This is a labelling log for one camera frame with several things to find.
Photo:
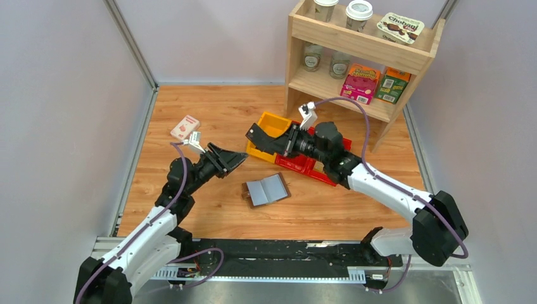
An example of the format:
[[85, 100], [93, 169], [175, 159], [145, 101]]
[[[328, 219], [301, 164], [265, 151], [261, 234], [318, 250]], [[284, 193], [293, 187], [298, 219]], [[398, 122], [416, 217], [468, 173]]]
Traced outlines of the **brown leather card holder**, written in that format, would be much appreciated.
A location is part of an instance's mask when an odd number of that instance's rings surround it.
[[281, 172], [260, 180], [245, 182], [241, 187], [241, 198], [251, 208], [270, 205], [291, 197], [291, 192]]

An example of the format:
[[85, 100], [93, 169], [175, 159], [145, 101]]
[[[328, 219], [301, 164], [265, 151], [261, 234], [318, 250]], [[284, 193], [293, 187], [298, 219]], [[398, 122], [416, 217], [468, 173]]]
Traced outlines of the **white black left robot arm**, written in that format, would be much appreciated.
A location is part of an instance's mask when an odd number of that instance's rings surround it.
[[167, 181], [144, 220], [101, 258], [88, 257], [80, 268], [74, 303], [132, 303], [138, 291], [166, 264], [182, 262], [192, 234], [179, 227], [191, 211], [193, 194], [210, 179], [223, 179], [248, 157], [208, 143], [193, 163], [179, 152]]

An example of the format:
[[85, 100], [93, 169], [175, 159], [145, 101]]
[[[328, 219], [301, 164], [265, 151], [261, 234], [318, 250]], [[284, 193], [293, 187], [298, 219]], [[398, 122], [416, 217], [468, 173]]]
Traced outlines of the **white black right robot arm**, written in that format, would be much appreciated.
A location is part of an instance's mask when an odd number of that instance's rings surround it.
[[418, 255], [437, 267], [450, 257], [469, 256], [464, 244], [469, 230], [452, 195], [420, 191], [378, 171], [345, 148], [333, 122], [319, 123], [313, 134], [293, 122], [277, 137], [269, 136], [254, 123], [246, 138], [268, 154], [305, 156], [321, 162], [332, 182], [375, 199], [409, 222], [409, 229], [380, 227], [370, 231], [365, 242], [378, 255]]

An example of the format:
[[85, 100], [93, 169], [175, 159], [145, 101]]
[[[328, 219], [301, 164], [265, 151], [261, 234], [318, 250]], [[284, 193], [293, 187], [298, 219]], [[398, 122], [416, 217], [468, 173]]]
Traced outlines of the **red plastic bin near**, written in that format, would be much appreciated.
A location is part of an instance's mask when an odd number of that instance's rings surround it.
[[288, 168], [294, 172], [308, 175], [315, 165], [315, 161], [303, 155], [288, 158], [280, 155], [275, 156], [275, 164], [284, 168]]

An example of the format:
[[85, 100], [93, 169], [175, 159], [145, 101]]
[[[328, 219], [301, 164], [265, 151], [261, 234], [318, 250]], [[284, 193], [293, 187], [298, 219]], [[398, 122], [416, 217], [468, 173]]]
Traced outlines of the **red plastic bin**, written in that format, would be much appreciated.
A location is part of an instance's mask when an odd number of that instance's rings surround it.
[[311, 159], [315, 161], [315, 165], [313, 166], [314, 174], [323, 175], [324, 179], [329, 181], [330, 184], [341, 185], [348, 189], [348, 178], [352, 173], [352, 169], [361, 163], [361, 158], [350, 151], [352, 145], [351, 140], [343, 138], [343, 144], [348, 154], [341, 160], [324, 165], [319, 161]]
[[288, 158], [280, 155], [275, 156], [275, 164], [284, 168], [288, 168], [294, 172], [308, 175], [315, 165], [315, 161], [303, 155]]

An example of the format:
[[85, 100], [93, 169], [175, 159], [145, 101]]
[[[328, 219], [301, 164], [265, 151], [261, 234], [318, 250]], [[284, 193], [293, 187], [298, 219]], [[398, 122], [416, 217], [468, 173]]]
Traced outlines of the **red plastic bin far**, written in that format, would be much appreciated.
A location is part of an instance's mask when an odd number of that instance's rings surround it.
[[352, 145], [351, 140], [343, 138], [343, 144], [348, 154], [341, 160], [324, 165], [319, 161], [311, 159], [315, 161], [315, 165], [313, 166], [314, 174], [323, 175], [324, 179], [329, 181], [330, 184], [341, 185], [348, 189], [348, 178], [352, 173], [352, 169], [361, 163], [361, 158], [350, 151]]

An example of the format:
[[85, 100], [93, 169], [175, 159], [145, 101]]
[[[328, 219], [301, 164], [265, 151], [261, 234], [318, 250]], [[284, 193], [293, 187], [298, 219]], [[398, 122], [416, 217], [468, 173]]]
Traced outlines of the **pink orange snack box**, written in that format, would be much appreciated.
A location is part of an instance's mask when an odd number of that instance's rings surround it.
[[340, 96], [369, 105], [374, 98], [380, 77], [379, 70], [352, 64], [343, 82]]

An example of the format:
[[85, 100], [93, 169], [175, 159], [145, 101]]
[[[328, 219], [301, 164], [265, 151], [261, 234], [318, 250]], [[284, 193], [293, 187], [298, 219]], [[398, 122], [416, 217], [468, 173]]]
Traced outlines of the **glass jar right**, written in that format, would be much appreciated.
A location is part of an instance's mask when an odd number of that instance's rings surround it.
[[329, 75], [334, 79], [344, 78], [349, 69], [351, 56], [349, 54], [334, 51], [331, 56]]

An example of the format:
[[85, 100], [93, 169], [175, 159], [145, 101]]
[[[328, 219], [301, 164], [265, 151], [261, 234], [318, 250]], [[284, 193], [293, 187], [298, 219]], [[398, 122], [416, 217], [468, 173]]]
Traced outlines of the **glass jar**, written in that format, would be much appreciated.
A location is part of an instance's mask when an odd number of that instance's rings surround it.
[[349, 69], [351, 56], [349, 54], [334, 51], [331, 56], [329, 75], [334, 79], [344, 78]]
[[303, 68], [308, 72], [315, 72], [319, 69], [323, 47], [311, 42], [305, 42], [303, 51]]

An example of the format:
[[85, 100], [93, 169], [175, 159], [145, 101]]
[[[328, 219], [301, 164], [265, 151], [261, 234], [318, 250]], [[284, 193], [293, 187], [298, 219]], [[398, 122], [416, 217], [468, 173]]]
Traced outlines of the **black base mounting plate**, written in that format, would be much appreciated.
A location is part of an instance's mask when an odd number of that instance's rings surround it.
[[291, 241], [270, 239], [197, 239], [186, 244], [180, 257], [202, 275], [220, 277], [343, 278], [350, 267], [401, 267], [402, 259], [365, 250], [358, 241]]

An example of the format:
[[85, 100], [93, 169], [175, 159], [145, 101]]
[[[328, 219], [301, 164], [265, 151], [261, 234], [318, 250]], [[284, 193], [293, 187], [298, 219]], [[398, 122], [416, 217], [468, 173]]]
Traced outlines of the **glass jar left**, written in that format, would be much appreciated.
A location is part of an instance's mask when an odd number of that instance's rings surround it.
[[323, 47], [311, 42], [305, 42], [303, 51], [303, 68], [308, 72], [315, 72], [319, 69]]

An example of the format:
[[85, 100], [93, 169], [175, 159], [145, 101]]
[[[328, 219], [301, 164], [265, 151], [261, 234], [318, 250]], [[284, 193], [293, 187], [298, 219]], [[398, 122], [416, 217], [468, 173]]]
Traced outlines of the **paper cup left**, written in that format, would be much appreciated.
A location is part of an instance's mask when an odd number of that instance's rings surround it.
[[338, 0], [314, 0], [316, 20], [321, 22], [330, 22], [335, 6]]

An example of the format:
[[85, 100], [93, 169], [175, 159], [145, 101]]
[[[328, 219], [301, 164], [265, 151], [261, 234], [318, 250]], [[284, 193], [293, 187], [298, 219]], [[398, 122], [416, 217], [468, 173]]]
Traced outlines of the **paper cup white lid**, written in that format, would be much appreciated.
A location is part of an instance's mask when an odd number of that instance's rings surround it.
[[345, 9], [347, 16], [346, 28], [355, 32], [363, 32], [367, 22], [373, 15], [373, 7], [368, 1], [354, 0]]

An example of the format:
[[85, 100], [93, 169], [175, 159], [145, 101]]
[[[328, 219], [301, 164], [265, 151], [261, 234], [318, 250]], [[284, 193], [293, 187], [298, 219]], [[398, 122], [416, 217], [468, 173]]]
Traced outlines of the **Chobani yogurt cup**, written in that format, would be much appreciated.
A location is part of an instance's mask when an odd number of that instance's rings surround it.
[[387, 13], [377, 23], [377, 28], [377, 36], [384, 40], [412, 45], [425, 29], [425, 24], [420, 20]]

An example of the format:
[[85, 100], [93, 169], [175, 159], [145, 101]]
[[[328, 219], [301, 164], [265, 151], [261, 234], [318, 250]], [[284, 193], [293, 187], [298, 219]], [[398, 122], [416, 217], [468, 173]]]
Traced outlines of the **aluminium table frame rail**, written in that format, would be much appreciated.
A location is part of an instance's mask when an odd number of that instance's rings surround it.
[[149, 280], [180, 288], [197, 282], [352, 284], [382, 294], [394, 290], [407, 259], [383, 257], [367, 243], [101, 237], [79, 270], [75, 303], [132, 303]]

